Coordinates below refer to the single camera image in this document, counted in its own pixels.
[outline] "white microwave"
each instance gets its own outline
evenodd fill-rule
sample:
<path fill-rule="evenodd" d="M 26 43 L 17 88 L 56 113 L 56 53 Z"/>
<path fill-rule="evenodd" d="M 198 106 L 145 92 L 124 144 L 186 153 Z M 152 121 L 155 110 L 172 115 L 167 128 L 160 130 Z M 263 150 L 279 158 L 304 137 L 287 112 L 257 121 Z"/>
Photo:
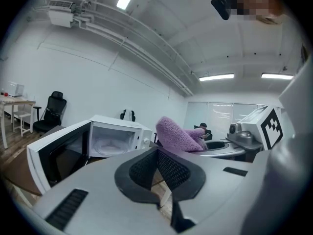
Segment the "white microwave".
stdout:
<path fill-rule="evenodd" d="M 85 166 L 90 157 L 108 158 L 150 145 L 152 130 L 137 122 L 95 115 L 27 146 L 32 178 L 44 194 Z"/>
<path fill-rule="evenodd" d="M 24 85 L 8 82 L 7 92 L 10 96 L 23 96 Z"/>

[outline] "open microwave door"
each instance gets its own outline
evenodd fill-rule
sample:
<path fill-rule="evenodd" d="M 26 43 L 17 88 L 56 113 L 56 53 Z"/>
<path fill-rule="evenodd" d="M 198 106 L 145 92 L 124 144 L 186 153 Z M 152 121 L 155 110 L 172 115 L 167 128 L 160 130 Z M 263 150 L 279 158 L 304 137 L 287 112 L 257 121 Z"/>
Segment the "open microwave door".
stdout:
<path fill-rule="evenodd" d="M 42 194 L 87 163 L 90 125 L 82 121 L 27 146 L 28 166 Z"/>

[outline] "microwave window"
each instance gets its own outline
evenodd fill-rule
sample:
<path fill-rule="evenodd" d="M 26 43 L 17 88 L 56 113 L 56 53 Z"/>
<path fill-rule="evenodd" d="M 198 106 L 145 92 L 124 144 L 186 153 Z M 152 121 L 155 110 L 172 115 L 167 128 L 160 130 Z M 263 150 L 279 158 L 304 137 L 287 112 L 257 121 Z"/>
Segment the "microwave window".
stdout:
<path fill-rule="evenodd" d="M 65 179 L 78 169 L 77 167 L 81 161 L 82 154 L 82 136 L 76 139 L 70 139 L 66 141 L 60 148 L 58 148 L 58 152 L 55 157 L 55 163 L 61 180 Z"/>

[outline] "purple towel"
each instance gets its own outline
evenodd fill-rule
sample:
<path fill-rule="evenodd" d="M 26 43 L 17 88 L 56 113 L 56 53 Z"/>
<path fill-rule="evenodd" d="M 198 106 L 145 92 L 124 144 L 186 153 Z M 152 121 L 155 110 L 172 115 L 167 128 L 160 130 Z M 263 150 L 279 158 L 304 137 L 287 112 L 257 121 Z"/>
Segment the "purple towel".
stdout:
<path fill-rule="evenodd" d="M 204 135 L 203 129 L 182 130 L 173 120 L 161 117 L 156 123 L 156 133 L 164 148 L 174 148 L 186 152 L 203 151 L 195 139 Z"/>

